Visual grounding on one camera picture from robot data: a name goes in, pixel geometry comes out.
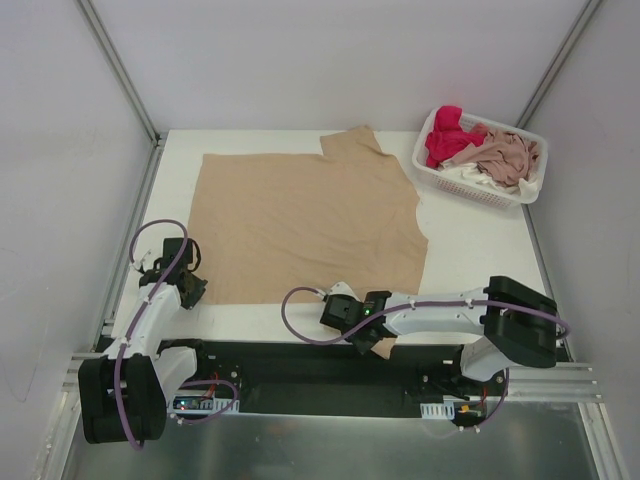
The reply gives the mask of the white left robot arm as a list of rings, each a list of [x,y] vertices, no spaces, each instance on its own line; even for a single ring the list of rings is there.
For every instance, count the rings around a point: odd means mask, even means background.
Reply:
[[[168,403],[184,383],[204,387],[210,363],[196,348],[178,343],[162,349],[164,328],[180,310],[191,310],[207,282],[194,272],[201,262],[193,239],[166,238],[162,255],[140,268],[133,328],[98,358],[83,361],[78,372],[85,439],[90,444],[126,442],[142,445],[162,435]]]

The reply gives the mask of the beige t shirt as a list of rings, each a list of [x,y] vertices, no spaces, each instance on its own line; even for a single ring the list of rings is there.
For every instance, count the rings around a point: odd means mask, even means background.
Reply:
[[[209,305],[276,304],[293,288],[418,292],[428,241],[418,194],[361,126],[318,154],[207,154],[188,221]]]

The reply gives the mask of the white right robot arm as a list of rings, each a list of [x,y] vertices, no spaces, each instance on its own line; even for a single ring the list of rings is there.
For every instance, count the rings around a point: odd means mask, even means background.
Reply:
[[[473,394],[512,366],[549,369],[566,332],[552,299],[506,276],[486,287],[441,296],[371,291],[360,300],[338,283],[324,298],[320,323],[339,331],[361,353],[386,339],[417,333],[475,335],[450,369],[452,387]]]

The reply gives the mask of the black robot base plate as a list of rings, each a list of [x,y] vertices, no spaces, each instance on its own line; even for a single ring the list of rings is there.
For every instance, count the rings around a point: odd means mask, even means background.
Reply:
[[[238,413],[417,418],[421,403],[484,405],[503,393],[504,375],[467,380],[456,346],[393,348],[389,359],[351,345],[189,340],[198,369],[179,396],[240,401]]]

